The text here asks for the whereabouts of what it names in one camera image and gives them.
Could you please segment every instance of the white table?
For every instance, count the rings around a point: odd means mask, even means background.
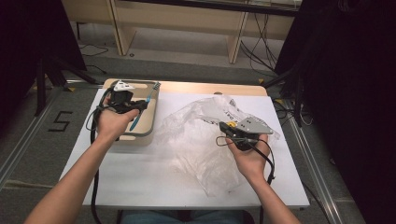
[[[104,90],[98,91],[92,103],[92,110],[98,105],[103,92]],[[211,94],[181,94],[160,91],[154,132],[168,115],[190,102],[212,96]],[[234,95],[232,97],[241,110],[265,120],[270,127],[280,133],[280,139],[273,146],[276,179],[273,181],[272,187],[290,208],[307,207],[309,201],[290,155],[271,99],[267,96],[251,95]],[[62,176],[89,145],[90,131],[84,125]],[[117,209],[239,209],[260,206],[255,192],[248,183],[237,187],[228,194],[207,197],[196,178],[181,173],[170,165],[175,159],[172,151],[162,149],[162,146],[155,143],[146,147],[115,144],[106,154],[100,167],[96,204]],[[270,167],[268,166],[266,173],[268,174],[269,171]],[[91,203],[91,195],[92,187],[90,187],[83,204]]]

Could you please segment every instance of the clear plastic bag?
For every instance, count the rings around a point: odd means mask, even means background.
[[[230,149],[217,144],[217,137],[225,135],[219,130],[219,122],[238,122],[249,117],[254,116],[241,111],[230,96],[205,98],[165,118],[154,139],[157,144],[175,151],[174,165],[195,176],[207,196],[216,196],[246,181],[239,173]],[[269,140],[278,138],[279,134],[274,133]]]

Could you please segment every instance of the gray carpet floor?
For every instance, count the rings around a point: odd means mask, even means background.
[[[116,77],[258,85],[259,78],[271,79],[271,77],[258,74],[249,68],[240,67],[123,60],[107,57],[84,57],[84,60],[86,64],[100,66],[107,72],[107,74],[102,74],[95,68],[89,67],[92,77],[98,80]],[[69,73],[65,73],[65,76],[68,79],[78,79]],[[268,95],[274,98],[279,97],[280,88],[281,86],[274,86],[267,90]],[[84,125],[85,116],[95,94],[96,89],[80,87],[74,91],[63,91],[57,98],[33,142],[9,178],[9,180],[21,181],[28,185],[7,183],[0,191],[0,223],[22,223],[35,204],[48,192],[51,186],[57,183],[78,137],[79,130]],[[35,95],[34,90],[27,93],[26,98],[19,106],[19,110],[10,118],[11,122],[7,126],[9,132],[0,136],[1,164],[4,163],[10,151],[17,145],[24,130],[33,119]],[[49,132],[50,129],[61,129],[63,127],[63,125],[59,126],[60,124],[53,122],[61,111],[71,112],[62,115],[62,118],[70,120],[69,125],[64,132]],[[283,123],[283,132],[286,135],[300,178],[313,190],[314,194],[318,195],[302,151],[290,127],[290,121],[281,119],[279,122]],[[321,140],[315,122],[310,126],[304,125],[303,130],[344,222],[364,223],[359,209],[351,198],[336,166],[329,162],[329,152]],[[326,223],[326,218],[318,203],[308,191],[307,195],[311,205],[304,210],[293,210],[293,213],[303,223]],[[255,217],[256,223],[259,223],[259,209],[248,211]],[[116,210],[99,208],[98,214],[103,223],[116,222]],[[88,207],[81,210],[78,223],[94,223]]]

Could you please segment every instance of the person's left arm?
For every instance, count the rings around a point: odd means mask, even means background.
[[[123,134],[137,109],[125,114],[104,110],[98,136],[60,182],[37,204],[25,223],[73,223],[99,166],[114,141]]]

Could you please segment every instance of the blue jeans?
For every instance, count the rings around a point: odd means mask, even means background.
[[[121,224],[243,224],[243,211],[220,210],[191,211],[191,221],[184,222],[177,218],[177,211],[123,211]]]

